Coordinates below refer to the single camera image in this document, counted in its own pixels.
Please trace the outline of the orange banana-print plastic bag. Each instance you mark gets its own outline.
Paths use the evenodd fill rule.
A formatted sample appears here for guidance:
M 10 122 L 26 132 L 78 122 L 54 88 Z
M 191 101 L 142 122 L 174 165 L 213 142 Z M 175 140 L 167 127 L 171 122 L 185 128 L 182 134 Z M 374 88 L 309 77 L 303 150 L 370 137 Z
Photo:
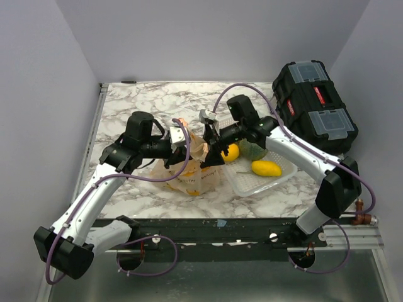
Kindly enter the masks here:
M 219 168 L 200 167 L 207 156 L 208 145 L 206 141 L 194 134 L 183 118 L 180 118 L 179 121 L 186 127 L 190 135 L 190 155 L 192 159 L 189 160 L 184 171 L 178 177 L 166 182 L 154 182 L 154 185 L 190 196 L 199 196 L 205 192 L 215 190 L 220 184 Z

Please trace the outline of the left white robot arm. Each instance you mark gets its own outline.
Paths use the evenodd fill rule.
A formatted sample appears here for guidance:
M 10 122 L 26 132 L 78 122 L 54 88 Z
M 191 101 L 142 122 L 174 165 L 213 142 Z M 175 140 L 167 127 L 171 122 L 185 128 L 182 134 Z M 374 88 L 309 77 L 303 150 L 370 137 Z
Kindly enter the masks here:
M 82 277 L 95 257 L 113 247 L 134 248 L 145 239 L 139 237 L 137 224 L 126 216 L 115 218 L 96 231 L 91 227 L 107 201 L 131 174 L 116 172 L 115 167 L 99 164 L 91 182 L 68 210 L 50 228 L 40 227 L 34 242 L 45 263 L 45 280 L 55 285 L 65 276 Z

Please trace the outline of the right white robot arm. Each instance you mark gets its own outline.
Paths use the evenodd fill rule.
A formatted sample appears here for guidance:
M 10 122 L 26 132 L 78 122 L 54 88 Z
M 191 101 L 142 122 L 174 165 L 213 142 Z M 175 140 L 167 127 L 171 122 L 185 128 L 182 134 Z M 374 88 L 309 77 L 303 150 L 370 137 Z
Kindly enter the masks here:
M 287 131 L 271 116 L 260 117 L 245 95 L 228 100 L 235 123 L 218 128 L 215 113 L 205 109 L 199 119 L 209 150 L 202 167 L 224 164 L 229 145 L 246 139 L 286 158 L 304 170 L 319 185 L 315 203 L 304 211 L 290 230 L 291 242 L 299 247 L 312 240 L 313 232 L 330 219 L 339 218 L 362 192 L 358 164 L 350 157 L 341 160 Z

